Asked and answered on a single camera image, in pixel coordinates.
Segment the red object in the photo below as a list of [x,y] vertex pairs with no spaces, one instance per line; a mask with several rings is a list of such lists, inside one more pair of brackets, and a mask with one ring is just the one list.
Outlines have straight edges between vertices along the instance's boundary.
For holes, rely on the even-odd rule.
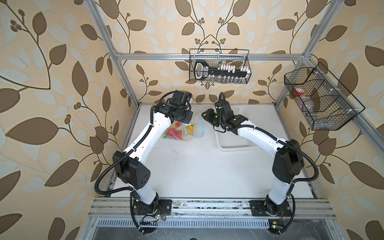
[[182,134],[182,131],[176,131],[176,138],[177,138],[178,140],[182,140],[182,138],[181,138],[181,134]]
[[175,129],[170,128],[170,129],[168,130],[168,136],[170,136],[170,137],[175,137],[176,134],[177,134],[177,132],[176,132]]

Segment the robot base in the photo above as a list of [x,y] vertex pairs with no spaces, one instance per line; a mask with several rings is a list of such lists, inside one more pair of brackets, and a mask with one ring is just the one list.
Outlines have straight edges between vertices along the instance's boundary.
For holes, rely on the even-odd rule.
[[[265,212],[264,206],[265,200],[251,200],[249,201],[249,206],[251,208],[252,216],[254,217],[270,217],[268,213]],[[285,201],[281,204],[281,212],[284,217],[292,216],[288,201]]]

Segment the black mounting plate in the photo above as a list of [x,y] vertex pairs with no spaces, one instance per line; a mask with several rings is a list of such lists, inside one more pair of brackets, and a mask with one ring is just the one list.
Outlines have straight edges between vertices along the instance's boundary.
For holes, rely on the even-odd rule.
[[[250,200],[249,206],[252,211],[252,216],[254,217],[270,217],[264,210],[261,209],[261,206],[264,206],[265,200]],[[292,216],[292,212],[290,210],[290,206],[288,201],[283,203],[283,216],[290,217]]]
[[[135,204],[138,205],[137,208],[137,215],[147,215],[146,213],[141,212],[141,207],[140,207],[140,201],[136,202]],[[158,206],[160,207],[160,215],[169,215],[172,209],[172,200],[170,199],[159,199]]]

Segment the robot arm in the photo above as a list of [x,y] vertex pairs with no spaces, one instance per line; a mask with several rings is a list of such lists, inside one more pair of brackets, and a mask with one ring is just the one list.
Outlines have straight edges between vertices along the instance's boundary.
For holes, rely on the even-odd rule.
[[279,139],[267,131],[258,128],[242,115],[235,116],[223,93],[215,102],[215,110],[208,109],[202,114],[203,118],[214,127],[222,127],[236,135],[245,137],[267,151],[274,157],[272,172],[275,175],[272,189],[265,200],[265,211],[270,215],[277,215],[282,211],[282,206],[291,195],[296,181],[312,181],[318,176],[316,165],[315,175],[310,179],[297,179],[297,175],[304,167],[303,156],[313,161],[300,151],[300,144],[295,140],[286,141]]

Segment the red toy fruit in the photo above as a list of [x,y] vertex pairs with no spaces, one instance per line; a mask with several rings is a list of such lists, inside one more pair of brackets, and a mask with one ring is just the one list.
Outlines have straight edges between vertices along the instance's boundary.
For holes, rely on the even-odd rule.
[[168,136],[175,137],[176,134],[177,134],[177,132],[176,132],[175,129],[171,128],[171,129],[168,130]]

